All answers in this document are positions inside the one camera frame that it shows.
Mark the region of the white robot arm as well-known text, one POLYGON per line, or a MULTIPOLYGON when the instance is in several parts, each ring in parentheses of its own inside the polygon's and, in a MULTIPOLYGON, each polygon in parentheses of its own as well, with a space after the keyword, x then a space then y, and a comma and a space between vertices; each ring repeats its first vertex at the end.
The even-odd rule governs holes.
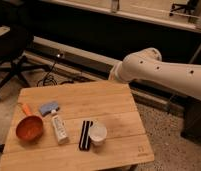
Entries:
POLYGON ((163 62, 156 48, 130 53, 113 66, 108 79, 123 84, 148 80, 201 101, 201 65, 163 62))

